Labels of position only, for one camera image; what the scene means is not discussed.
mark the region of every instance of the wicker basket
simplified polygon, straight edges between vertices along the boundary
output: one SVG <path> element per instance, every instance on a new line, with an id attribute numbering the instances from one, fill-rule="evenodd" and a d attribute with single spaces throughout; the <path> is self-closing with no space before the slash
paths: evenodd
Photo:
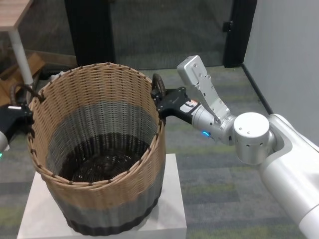
<path id="1" fill-rule="evenodd" d="M 165 141 L 150 92 L 142 73 L 102 63 L 60 75 L 30 103 L 32 162 L 75 231 L 118 234 L 157 204 Z"/>

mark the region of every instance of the gray carpet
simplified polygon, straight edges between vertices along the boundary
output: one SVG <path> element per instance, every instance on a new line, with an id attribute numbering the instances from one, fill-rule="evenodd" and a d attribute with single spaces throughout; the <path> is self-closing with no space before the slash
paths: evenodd
<path id="1" fill-rule="evenodd" d="M 175 69 L 157 72 L 167 88 L 181 86 Z M 234 115 L 267 114 L 241 68 L 213 67 L 208 72 Z M 144 73 L 151 76 L 153 71 Z M 234 147 L 168 118 L 166 150 L 176 153 L 188 239 L 304 238 L 267 192 L 258 172 L 237 159 Z M 16 237 L 33 175 L 25 137 L 19 135 L 0 162 L 0 239 Z"/>
<path id="2" fill-rule="evenodd" d="M 222 24 L 231 5 L 232 0 L 116 0 L 111 15 L 117 62 L 163 69 L 201 55 L 207 66 L 221 65 Z M 74 55 L 64 0 L 34 0 L 19 31 L 25 49 Z M 1 39 L 8 43 L 6 33 Z"/>

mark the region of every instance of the basket rim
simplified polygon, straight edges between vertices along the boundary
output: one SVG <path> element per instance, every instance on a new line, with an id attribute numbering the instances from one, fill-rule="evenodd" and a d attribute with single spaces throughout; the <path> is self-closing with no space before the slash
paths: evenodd
<path id="1" fill-rule="evenodd" d="M 45 97 L 46 95 L 46 88 L 51 85 L 51 84 L 55 84 L 56 80 L 61 78 L 61 76 L 65 76 L 67 77 L 68 74 L 71 74 L 73 71 L 75 70 L 79 70 L 79 69 L 83 69 L 83 68 L 90 68 L 90 67 L 96 67 L 96 66 L 105 66 L 105 65 L 112 65 L 112 66 L 117 66 L 117 67 L 123 67 L 125 69 L 129 69 L 132 70 L 134 72 L 136 72 L 137 74 L 141 75 L 145 80 L 147 80 L 150 84 L 152 83 L 152 81 L 150 80 L 149 77 L 145 76 L 143 73 L 128 67 L 128 66 L 124 66 L 124 65 L 120 65 L 120 64 L 114 64 L 114 63 L 110 63 L 110 62 L 106 62 L 106 63 L 98 63 L 98 64 L 91 64 L 91 65 L 87 65 L 87 66 L 80 66 L 77 68 L 74 68 L 72 70 L 69 70 L 65 73 L 62 74 L 58 74 L 57 77 L 55 77 L 53 80 L 50 80 L 50 82 L 48 84 L 46 84 L 42 89 L 40 89 L 39 93 L 41 95 L 43 95 Z M 29 108 L 31 111 L 33 111 L 33 106 L 34 104 L 38 103 L 38 99 L 37 98 L 33 98 L 31 103 L 29 104 Z M 133 174 L 134 172 L 136 172 L 137 170 L 139 170 L 144 164 L 145 162 L 150 158 L 150 154 L 153 148 L 155 148 L 158 144 L 159 144 L 159 138 L 161 138 L 160 136 L 164 134 L 164 122 L 162 120 L 159 120 L 159 123 L 157 125 L 157 132 L 154 135 L 151 144 L 149 146 L 149 148 L 144 152 L 144 154 L 142 155 L 141 159 L 139 161 L 137 161 L 129 170 L 115 176 L 114 178 L 110 179 L 110 180 L 103 180 L 103 181 L 97 181 L 97 182 L 93 182 L 93 183 L 89 183 L 89 182 L 72 182 L 70 180 L 67 180 L 61 176 L 55 175 L 53 172 L 51 172 L 50 170 L 48 170 L 44 165 L 41 165 L 39 163 L 37 154 L 36 154 L 36 150 L 33 147 L 33 137 L 31 135 L 31 133 L 29 133 L 27 135 L 27 144 L 28 147 L 30 149 L 30 156 L 32 158 L 32 163 L 33 166 L 35 168 L 35 170 L 41 174 L 41 177 L 44 181 L 50 181 L 51 183 L 57 184 L 59 186 L 63 186 L 65 188 L 71 188 L 71 189 L 79 189 L 79 190 L 100 190 L 101 188 L 106 188 L 106 187 L 111 187 L 112 185 L 125 180 L 126 177 L 129 177 L 131 174 Z"/>

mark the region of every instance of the white box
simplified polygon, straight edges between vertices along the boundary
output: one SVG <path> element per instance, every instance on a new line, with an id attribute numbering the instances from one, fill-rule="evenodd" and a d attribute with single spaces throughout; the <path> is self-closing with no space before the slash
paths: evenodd
<path id="1" fill-rule="evenodd" d="M 186 220 L 175 154 L 166 155 L 159 203 L 137 227 L 107 237 L 84 236 L 71 229 L 40 174 L 33 179 L 17 239 L 185 239 Z"/>

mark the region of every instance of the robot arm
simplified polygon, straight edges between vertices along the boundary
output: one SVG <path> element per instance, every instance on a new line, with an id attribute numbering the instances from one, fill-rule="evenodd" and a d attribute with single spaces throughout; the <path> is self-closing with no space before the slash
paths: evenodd
<path id="1" fill-rule="evenodd" d="M 0 106 L 0 154 L 9 149 L 9 143 L 17 131 L 32 132 L 32 117 L 33 113 L 26 105 Z"/>
<path id="2" fill-rule="evenodd" d="M 187 94 L 185 87 L 166 91 L 154 87 L 151 95 L 159 116 L 176 116 L 207 137 L 234 144 L 238 158 L 257 166 L 264 185 L 302 233 L 319 238 L 319 148 L 282 116 L 231 115 L 199 56 L 185 59 L 177 71 Z"/>

